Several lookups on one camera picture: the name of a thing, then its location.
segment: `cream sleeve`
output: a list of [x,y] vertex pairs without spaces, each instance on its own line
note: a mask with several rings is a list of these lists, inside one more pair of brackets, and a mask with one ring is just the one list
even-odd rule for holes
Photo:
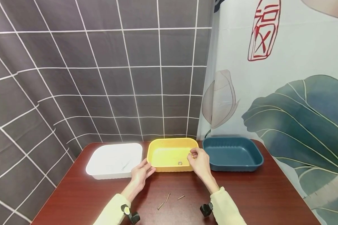
[[210,196],[213,214],[218,225],[246,225],[240,212],[224,187]]
[[124,196],[116,194],[105,206],[93,225],[119,225],[125,216],[121,210],[123,204],[131,207],[130,202]]

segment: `dark teal plastic tray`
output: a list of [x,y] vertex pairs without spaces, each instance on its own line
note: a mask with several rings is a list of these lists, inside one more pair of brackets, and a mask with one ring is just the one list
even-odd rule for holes
[[264,162],[257,146],[246,137],[208,137],[203,149],[213,171],[252,172]]

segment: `white plastic tray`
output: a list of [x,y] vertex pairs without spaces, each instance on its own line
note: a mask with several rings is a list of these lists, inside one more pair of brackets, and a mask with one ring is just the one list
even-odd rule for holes
[[99,147],[89,159],[86,172],[97,180],[130,178],[131,170],[142,161],[142,153],[138,143]]

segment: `lotus leaf print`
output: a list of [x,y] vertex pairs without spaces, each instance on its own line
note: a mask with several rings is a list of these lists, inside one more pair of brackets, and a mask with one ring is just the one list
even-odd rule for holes
[[215,79],[206,90],[202,103],[203,116],[211,124],[211,128],[218,128],[228,121],[236,111],[238,103],[230,71],[225,69],[216,72]]
[[302,0],[309,8],[338,18],[338,0]]
[[338,80],[292,81],[255,99],[242,118],[272,156],[295,169],[308,206],[338,224]]

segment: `wooden table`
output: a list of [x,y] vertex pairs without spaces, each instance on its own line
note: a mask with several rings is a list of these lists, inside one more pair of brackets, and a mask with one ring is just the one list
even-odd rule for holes
[[[92,225],[108,201],[120,193],[129,178],[95,180],[85,172],[90,156],[109,143],[85,147],[61,183],[33,221],[33,225]],[[213,172],[224,186],[248,225],[319,225],[262,143],[255,141],[264,164],[255,172]],[[145,158],[148,142],[141,143]],[[158,211],[157,208],[169,200]],[[154,173],[132,203],[141,220],[137,225],[216,224],[214,216],[204,219],[199,207],[208,203],[209,192],[194,172]],[[122,224],[129,224],[125,219]]]

